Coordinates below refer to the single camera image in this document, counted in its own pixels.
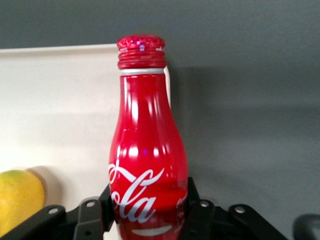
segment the lemon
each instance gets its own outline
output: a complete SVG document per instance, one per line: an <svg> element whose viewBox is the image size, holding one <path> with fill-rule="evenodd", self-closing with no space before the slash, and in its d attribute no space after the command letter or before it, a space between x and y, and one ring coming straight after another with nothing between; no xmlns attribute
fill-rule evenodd
<svg viewBox="0 0 320 240"><path fill-rule="evenodd" d="M0 238L44 206L41 181L24 170L0 173Z"/></svg>

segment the black bracket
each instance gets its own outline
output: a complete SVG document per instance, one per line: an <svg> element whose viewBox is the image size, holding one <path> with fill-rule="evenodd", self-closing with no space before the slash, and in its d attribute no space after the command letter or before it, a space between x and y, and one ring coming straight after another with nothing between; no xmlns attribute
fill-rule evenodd
<svg viewBox="0 0 320 240"><path fill-rule="evenodd" d="M110 231L114 211L107 186L101 196L84 200L66 212L60 205L46 206L0 240L103 240ZM312 232L320 226L319 215L305 215L294 223L296 240L317 240ZM186 219L178 240L288 240L253 208L233 205L228 211L200 199L188 178Z"/></svg>

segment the gray wall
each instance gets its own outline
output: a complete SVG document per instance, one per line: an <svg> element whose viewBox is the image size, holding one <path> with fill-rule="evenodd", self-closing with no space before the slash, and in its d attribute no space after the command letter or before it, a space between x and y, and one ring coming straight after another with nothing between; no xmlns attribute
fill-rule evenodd
<svg viewBox="0 0 320 240"><path fill-rule="evenodd" d="M172 111L200 195L286 237L320 214L320 1L2 0L0 48L167 43Z"/></svg>

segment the red bottle cap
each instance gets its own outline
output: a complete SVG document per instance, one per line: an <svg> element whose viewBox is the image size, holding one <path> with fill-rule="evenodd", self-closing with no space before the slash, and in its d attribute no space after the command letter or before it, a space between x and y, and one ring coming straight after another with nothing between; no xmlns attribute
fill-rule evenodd
<svg viewBox="0 0 320 240"><path fill-rule="evenodd" d="M129 35L116 44L119 48L119 69L164 68L165 41L155 35Z"/></svg>

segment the coca-cola bottle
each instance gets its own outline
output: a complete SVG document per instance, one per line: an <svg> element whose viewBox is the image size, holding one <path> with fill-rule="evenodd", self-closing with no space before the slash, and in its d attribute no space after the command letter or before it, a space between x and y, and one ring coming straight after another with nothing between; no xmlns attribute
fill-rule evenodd
<svg viewBox="0 0 320 240"><path fill-rule="evenodd" d="M168 103L165 42L117 42L120 110L109 155L115 221L123 240L176 240L185 217L188 165Z"/></svg>

